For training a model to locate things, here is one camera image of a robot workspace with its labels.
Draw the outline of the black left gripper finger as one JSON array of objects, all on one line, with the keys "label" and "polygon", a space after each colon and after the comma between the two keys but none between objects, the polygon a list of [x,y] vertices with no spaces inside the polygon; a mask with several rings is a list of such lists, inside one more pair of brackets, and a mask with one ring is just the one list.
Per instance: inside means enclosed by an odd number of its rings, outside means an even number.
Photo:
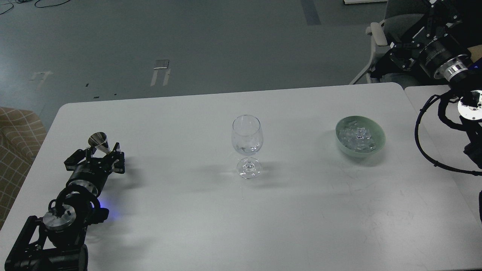
[{"label": "black left gripper finger", "polygon": [[121,151],[119,142],[104,156],[104,171],[125,174],[125,154]]},{"label": "black left gripper finger", "polygon": [[74,171],[82,161],[90,162],[94,153],[94,148],[77,149],[64,161],[66,170]]}]

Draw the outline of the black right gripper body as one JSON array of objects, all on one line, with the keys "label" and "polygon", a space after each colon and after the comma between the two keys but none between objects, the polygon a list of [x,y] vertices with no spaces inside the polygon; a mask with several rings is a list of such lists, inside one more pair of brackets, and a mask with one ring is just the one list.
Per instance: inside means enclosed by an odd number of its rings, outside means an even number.
[{"label": "black right gripper body", "polygon": [[451,82],[469,71],[471,52],[447,33],[431,35],[420,29],[414,35],[415,50],[420,50],[419,66],[431,79]]}]

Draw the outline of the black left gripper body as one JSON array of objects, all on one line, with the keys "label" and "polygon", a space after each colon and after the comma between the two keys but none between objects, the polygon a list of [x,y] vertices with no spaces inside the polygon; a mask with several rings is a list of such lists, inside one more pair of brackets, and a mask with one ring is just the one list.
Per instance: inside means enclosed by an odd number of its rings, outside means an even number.
[{"label": "black left gripper body", "polygon": [[99,197],[108,176],[113,172],[113,156],[104,158],[90,158],[80,162],[77,158],[66,159],[66,170],[73,173],[66,183],[66,187],[78,185],[86,188],[95,197]]}]

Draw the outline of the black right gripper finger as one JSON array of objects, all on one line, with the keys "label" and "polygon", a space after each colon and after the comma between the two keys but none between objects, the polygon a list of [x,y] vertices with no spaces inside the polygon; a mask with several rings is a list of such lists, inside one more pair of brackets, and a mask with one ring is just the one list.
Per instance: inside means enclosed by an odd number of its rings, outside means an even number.
[{"label": "black right gripper finger", "polygon": [[420,50],[389,50],[388,56],[396,67],[409,72],[419,64]]},{"label": "black right gripper finger", "polygon": [[390,17],[390,48],[428,51],[436,46],[460,51],[453,31],[462,23],[456,0],[396,0]]}]

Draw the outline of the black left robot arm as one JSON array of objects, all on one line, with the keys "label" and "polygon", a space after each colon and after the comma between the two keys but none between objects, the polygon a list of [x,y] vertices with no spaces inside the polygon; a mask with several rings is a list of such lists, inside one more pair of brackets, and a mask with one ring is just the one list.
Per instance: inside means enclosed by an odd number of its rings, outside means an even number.
[{"label": "black left robot arm", "polygon": [[29,216],[6,261],[6,271],[86,271],[88,227],[103,223],[110,211],[99,196],[111,173],[125,173],[125,154],[117,142],[76,150],[64,162],[71,171],[66,186],[42,217]]}]

